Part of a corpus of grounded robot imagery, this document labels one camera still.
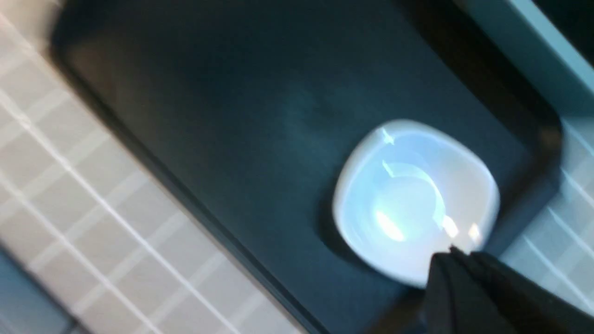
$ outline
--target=white dish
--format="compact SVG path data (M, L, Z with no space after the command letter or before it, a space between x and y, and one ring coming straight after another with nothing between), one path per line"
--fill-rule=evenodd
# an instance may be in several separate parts
M424 288L435 252L481 249L499 209L488 168L427 125L399 120L356 147L334 193L336 226L371 267Z

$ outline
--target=black tray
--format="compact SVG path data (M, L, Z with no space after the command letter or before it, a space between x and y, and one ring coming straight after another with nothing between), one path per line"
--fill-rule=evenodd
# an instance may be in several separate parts
M310 332L395 331L417 290L337 237L367 132L424 122L491 170L499 255L558 190L559 119L449 0L70 0L51 56L79 94Z

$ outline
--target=grout line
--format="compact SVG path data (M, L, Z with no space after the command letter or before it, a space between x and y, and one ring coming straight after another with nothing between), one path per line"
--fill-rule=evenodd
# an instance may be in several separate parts
M187 218L181 211L178 211L157 229L148 240L154 245L159 245L166 238L177 231ZM112 283L117 283L122 277L130 272L140 261L148 255L142 245L138 245L128 255L122 259L108 274L107 278ZM87 295L83 296L73 307L74 313L83 313L86 308L91 306L93 302L103 294L104 289L101 286L96 286Z
M239 309L230 317L235 326L240 326L244 321L266 300L266 297L260 290L254 291L247 300L244 301ZM225 334L225 329L220 329L216 334Z
M23 114L18 106L10 99L8 95L2 90L0 90L0 105L2 105L9 114L12 115L15 119L19 122L23 122L24 119L27 119L27 115ZM234 327L234 325L229 322L225 317L208 301L201 293L199 293L180 273L177 271L167 260L165 260L161 254L159 254L133 227L131 227L128 222L114 210L113 207L109 205L97 193L97 191L85 180L71 165L70 163L62 157L58 151L53 147L51 142L45 138L45 135L41 133L37 127L30 123L30 121L25 122L24 124L21 123L23 127L25 127L26 131L54 158L56 159L65 169L66 171L85 189L87 192L93 197L105 210L107 210L114 218L117 220L140 244L145 246L147 251L154 256L154 258L164 266L170 273L192 294L200 300L207 309L209 309L223 324L225 324L234 334L239 334L239 331Z
M66 154L66 157L71 163L76 164L93 153L105 140L106 137L98 136L96 133L90 133L89 136L74 146ZM44 171L40 172L37 177L22 186L21 191L27 198L36 197L54 185L64 175L66 175L64 168L58 162L54 162Z
M196 272L190 278L191 281L199 281L207 278L213 273L225 260L222 253L212 255L206 262L196 270ZM155 324L159 324L165 319L178 305L180 305L187 296L190 295L189 290L184 287L180 287L175 291L169 298L167 298L161 306L159 306L150 316L149 319ZM141 326L134 334L146 334L148 328Z
M570 184L582 197L588 202L592 207L594 207L594 198L587 193L587 191L582 188L582 186L576 182L576 180L571 177L571 175L563 168L561 168L561 173L565 176L567 183Z
M566 231L567 234L569 234L570 237L572 237L572 239L574 239L574 241L582 248L582 250L584 250L586 253L588 253L588 255L590 255L593 259L594 259L594 250L592 250L590 248L590 246L588 244L586 244L583 239L577 235L573 229L571 227L569 227L567 225L567 223L565 223L565 221L559 217L555 211L553 209L551 209L551 207L547 207L547 209L549 210L549 212L551 213L551 216L553 216L553 220L564 230Z
M13 38L17 44L22 44L27 46L27 48L31 49L31 50L36 50L36 48L15 28L15 26L6 18L6 16L4 16L3 14L0 13L0 21L4 21L3 22L3 26L5 27L5 31L7 33L9 33L9 35L11 35L10 37ZM36 53L36 52L31 52L31 53L27 53L25 52L25 54L27 54L29 56L29 58L43 71L45 71L47 74L51 75L52 78L56 79L58 82L62 82L60 76L58 75L58 73L56 73L52 68L50 68L48 66L48 64L45 62L45 60L42 60L42 58ZM1 104L5 104L6 102L8 102L8 104L13 104L11 103L12 101L10 99L6 100L4 99L5 96L1 96L0 97L0 103ZM18 113L15 113L14 110L18 110L18 107L16 106L12 106L13 110L9 111L13 117L15 117L16 119L18 118ZM134 228L132 228L120 215L119 213L117 213L113 208L110 207L110 205L105 202L99 195L98 193L94 190L93 187L91 187L84 178L82 178L78 172L76 172L75 170L72 169L72 167L68 164L67 161L65 161L65 159L63 157L61 157L59 154L57 154L57 152L55 151L55 149L52 147L51 144L49 144L49 142L45 142L44 136L41 134L39 134L37 128L35 128L34 126L29 126L29 124L27 124L27 126L24 126L27 130L27 132L29 132L34 138L35 140L37 140L58 162L60 162L64 168L68 171L68 173L70 173L72 175L73 178L75 178L82 186L83 188L85 188L92 197L96 198L96 200L119 222L122 224L122 226L128 230L132 236L137 239L138 242L140 242L140 244L142 244L143 246L145 246L145 248L147 249L147 251L149 253L151 253L155 259L161 264L163 265L165 268L167 268L167 270L169 270L171 272L172 275L174 275L174 277L177 278L178 281L180 281L181 284L183 284L184 286L186 286L186 288L188 288L190 290L190 292L192 292L192 294L198 298L198 300L200 300L204 306L207 307L207 309L209 309L224 325L226 325L231 332L233 332L234 334L240 334L239 331L233 326L233 324L231 324L227 319L225 319L220 312L212 305L210 304L209 301L206 300L206 298L204 298L204 296L202 296L196 289L194 289L194 287L183 278L183 276L175 269L173 268L173 266L171 266L171 264L169 262L167 262L149 243L147 243L146 240L144 240L142 238L142 236L140 236L138 234L138 232L136 232L136 230L134 230Z
M24 132L25 129L17 121L10 121L0 127L0 149L9 145Z
M68 94L63 90L53 89L27 108L25 114L27 114L33 122L38 122L45 116L51 114L52 111L62 106L68 99Z
M38 69L40 69L50 78L54 79L54 81L58 83L58 86L61 86L62 88L67 87L56 69L48 65L47 61L41 55L39 55L40 49L27 40L23 34L18 31L14 24L1 12L0 25L4 28L3 30L7 33L9 38L11 38L17 45L22 46L23 50L21 51L27 56L26 58L31 60Z
M565 130L567 130L567 132L571 134L578 141L578 143L582 144L582 146L588 151L588 153L590 153L591 156L594 156L594 147L588 143L582 134L580 134L580 132L566 120L562 119L561 123L563 124Z
M119 195L118 192L121 188L125 188L129 193L128 195L132 194L130 190L138 190L142 185L145 184L147 178L142 173L133 173L127 178L125 178L118 187L112 190L108 198L116 197ZM94 207L92 207L85 215L79 218L70 228L68 228L64 232L64 237L69 241L74 242L78 237L82 234L87 232L91 229L95 224L99 223L104 217L106 212L102 210L102 207L97 203ZM37 272L41 270L49 261L52 260L56 255L59 254L60 251L60 243L55 242L50 246L46 247L40 254L38 254L35 259L33 259L28 268L31 272Z
M0 226L21 209L21 204L16 198L10 198L0 205Z
M555 276L557 276L561 281L563 281L567 285L567 287L570 290L572 290L573 293L575 293L576 296L578 296L584 304L586 304L588 306L588 308L590 308L591 310L594 310L594 307L592 306L590 299L588 299L588 297L586 297L584 295L584 293L582 293L582 291L579 290L575 286L575 284L565 276L565 274L563 274L559 269L557 269L557 267L555 267L555 265L552 262L550 262L549 259L547 259L546 256L541 253L540 250L538 250L538 248L530 241L530 239L527 236L522 235L522 238L528 244L528 247L530 247L530 249L532 249L532 251L534 251L536 256L540 258L540 260L544 263L544 265L553 274L555 274Z
M6 179L4 174L0 172L0 184L15 198L17 198L21 204L39 221L42 225L52 234L55 238L59 239L65 248L77 258L77 260L101 283L103 283L107 289L109 289L125 306L132 311L142 322L144 322L151 330L155 333L163 334L152 322L130 301L113 286L109 280L103 276L99 270L93 266L92 263L82 254L76 247L74 247L61 233L56 229L51 222L49 222L24 196L23 194Z

